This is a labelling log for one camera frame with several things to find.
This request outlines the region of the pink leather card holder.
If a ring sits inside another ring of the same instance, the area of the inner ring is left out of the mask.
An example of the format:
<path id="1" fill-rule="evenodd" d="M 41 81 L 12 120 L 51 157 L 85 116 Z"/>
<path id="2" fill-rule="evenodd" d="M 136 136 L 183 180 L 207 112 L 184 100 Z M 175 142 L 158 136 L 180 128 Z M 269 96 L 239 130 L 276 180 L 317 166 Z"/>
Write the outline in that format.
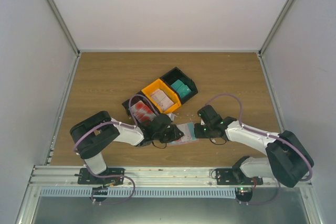
<path id="1" fill-rule="evenodd" d="M 182 145 L 182 144 L 188 144 L 188 143 L 193 143 L 197 141 L 198 139 L 195 136 L 194 133 L 194 124 L 192 122 L 190 123 L 184 123 L 184 124 L 179 124 L 177 125 L 177 128 L 182 131 L 184 134 L 180 139 L 168 143 L 170 146 L 174 145 Z"/>

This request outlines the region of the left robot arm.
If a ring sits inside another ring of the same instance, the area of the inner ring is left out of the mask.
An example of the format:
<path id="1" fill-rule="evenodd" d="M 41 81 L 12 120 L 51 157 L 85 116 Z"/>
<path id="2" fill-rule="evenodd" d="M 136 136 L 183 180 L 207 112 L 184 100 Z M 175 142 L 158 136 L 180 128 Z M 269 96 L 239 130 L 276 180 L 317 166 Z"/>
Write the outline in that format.
<path id="1" fill-rule="evenodd" d="M 73 126 L 70 135 L 74 142 L 73 151 L 86 164 L 90 178 L 96 184 L 103 184 L 108 179 L 108 168 L 102 151 L 112 142 L 144 147 L 154 141 L 174 142 L 184 133 L 166 114 L 130 125 L 113 119 L 107 111 L 100 111 Z"/>

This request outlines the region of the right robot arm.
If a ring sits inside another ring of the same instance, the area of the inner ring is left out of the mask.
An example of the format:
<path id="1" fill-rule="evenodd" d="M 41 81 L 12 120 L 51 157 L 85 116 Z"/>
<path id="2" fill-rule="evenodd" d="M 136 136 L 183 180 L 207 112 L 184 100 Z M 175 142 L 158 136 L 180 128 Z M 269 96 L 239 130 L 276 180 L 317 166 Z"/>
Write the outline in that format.
<path id="1" fill-rule="evenodd" d="M 262 131 L 230 116 L 222 118 L 209 104 L 197 114 L 201 122 L 194 125 L 196 138 L 221 138 L 265 155 L 264 158 L 244 156 L 232 166 L 233 180 L 237 184 L 243 185 L 253 177 L 268 177 L 293 188 L 299 181 L 312 177 L 314 161 L 294 133 Z"/>

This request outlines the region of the red circle card stack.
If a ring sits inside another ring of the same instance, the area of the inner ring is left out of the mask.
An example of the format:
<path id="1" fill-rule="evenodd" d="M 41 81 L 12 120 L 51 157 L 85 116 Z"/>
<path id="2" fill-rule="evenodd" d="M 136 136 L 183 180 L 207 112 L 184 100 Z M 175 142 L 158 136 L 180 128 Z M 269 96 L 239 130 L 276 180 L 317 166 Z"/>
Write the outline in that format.
<path id="1" fill-rule="evenodd" d="M 156 114 L 143 101 L 138 101 L 132 105 L 131 111 L 139 123 L 152 121 L 156 117 Z"/>

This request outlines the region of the black bin with red cards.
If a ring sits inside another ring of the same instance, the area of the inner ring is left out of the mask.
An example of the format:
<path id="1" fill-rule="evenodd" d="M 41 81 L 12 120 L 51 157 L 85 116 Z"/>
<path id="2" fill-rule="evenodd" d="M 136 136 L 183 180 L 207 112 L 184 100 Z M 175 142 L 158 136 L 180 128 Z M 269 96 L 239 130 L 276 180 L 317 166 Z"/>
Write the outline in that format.
<path id="1" fill-rule="evenodd" d="M 122 106 L 127 115 L 136 120 L 138 126 L 148 126 L 161 113 L 142 91 L 132 98 L 131 105 L 129 101 L 129 99 L 125 100 Z"/>

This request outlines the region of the white patterned card stack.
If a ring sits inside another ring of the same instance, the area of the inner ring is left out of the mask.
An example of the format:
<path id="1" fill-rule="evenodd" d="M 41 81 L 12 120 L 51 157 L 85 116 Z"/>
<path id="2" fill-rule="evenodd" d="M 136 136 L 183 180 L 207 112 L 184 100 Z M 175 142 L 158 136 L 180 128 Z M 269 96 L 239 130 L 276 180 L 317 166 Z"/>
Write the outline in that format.
<path id="1" fill-rule="evenodd" d="M 163 112 L 174 105 L 174 102 L 161 89 L 156 89 L 153 93 L 150 94 L 150 97 Z"/>

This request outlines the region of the teal card stack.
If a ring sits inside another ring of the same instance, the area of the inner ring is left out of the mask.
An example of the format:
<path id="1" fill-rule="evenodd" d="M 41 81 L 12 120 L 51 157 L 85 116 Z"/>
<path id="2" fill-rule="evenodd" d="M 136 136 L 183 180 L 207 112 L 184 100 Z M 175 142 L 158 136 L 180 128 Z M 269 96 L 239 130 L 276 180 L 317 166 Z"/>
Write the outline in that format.
<path id="1" fill-rule="evenodd" d="M 186 97 L 191 93 L 191 89 L 181 80 L 176 80 L 171 84 L 172 89 L 180 96 L 180 98 Z"/>

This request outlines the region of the black bin with teal cards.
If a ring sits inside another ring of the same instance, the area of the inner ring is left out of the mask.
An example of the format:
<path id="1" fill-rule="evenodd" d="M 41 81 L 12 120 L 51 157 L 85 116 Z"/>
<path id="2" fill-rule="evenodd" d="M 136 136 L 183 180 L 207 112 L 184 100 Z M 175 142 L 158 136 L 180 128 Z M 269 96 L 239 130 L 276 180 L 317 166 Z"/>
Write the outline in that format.
<path id="1" fill-rule="evenodd" d="M 174 67 L 162 75 L 160 79 L 177 94 L 181 104 L 198 94 L 195 82 L 178 67 Z"/>

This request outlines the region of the yellow plastic bin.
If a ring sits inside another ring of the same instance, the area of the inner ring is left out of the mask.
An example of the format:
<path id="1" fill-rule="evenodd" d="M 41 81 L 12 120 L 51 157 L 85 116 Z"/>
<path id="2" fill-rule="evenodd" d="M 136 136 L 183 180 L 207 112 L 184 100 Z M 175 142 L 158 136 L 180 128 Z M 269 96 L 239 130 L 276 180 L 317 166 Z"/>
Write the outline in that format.
<path id="1" fill-rule="evenodd" d="M 177 94 L 161 79 L 155 80 L 141 91 L 161 113 L 169 114 L 182 106 Z"/>

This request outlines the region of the aluminium mounting rail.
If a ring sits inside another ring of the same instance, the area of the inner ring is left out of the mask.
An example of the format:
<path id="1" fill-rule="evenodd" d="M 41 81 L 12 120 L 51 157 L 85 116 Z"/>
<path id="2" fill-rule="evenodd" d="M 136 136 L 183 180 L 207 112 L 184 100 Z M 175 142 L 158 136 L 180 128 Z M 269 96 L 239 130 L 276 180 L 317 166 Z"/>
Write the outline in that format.
<path id="1" fill-rule="evenodd" d="M 29 179 L 34 186 L 77 186 L 81 166 L 35 166 Z M 126 166 L 124 175 L 137 187 L 217 187 L 213 167 Z"/>

